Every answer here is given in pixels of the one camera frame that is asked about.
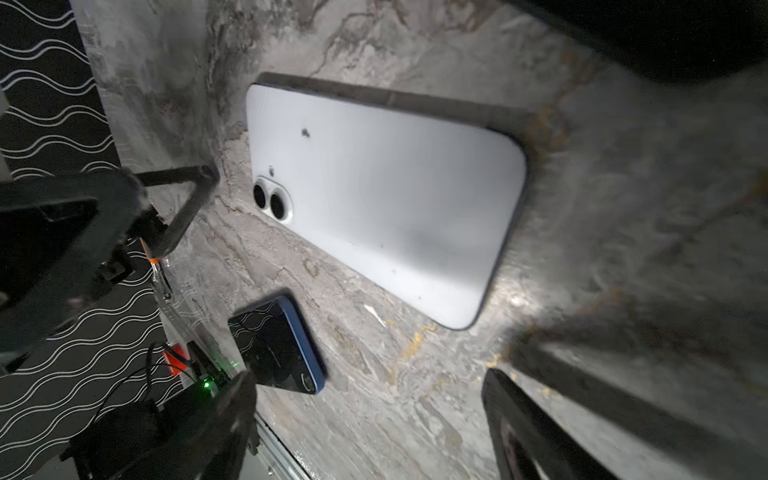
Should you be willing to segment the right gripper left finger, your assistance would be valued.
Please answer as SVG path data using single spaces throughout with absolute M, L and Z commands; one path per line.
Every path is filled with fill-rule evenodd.
M 114 479 L 237 479 L 254 425 L 256 378 L 239 373 L 169 439 L 118 470 Z

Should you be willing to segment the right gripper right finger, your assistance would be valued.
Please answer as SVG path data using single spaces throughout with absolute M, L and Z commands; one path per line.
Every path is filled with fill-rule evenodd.
M 481 398 L 502 479 L 615 477 L 502 370 L 487 370 Z

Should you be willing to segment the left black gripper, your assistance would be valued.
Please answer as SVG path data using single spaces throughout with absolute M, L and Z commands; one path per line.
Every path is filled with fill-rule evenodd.
M 133 223 L 150 258 L 171 254 L 219 182 L 209 165 L 136 177 L 112 170 L 2 184 L 2 359 L 25 358 L 134 272 L 124 251 Z M 145 189 L 174 185 L 189 191 L 164 218 Z

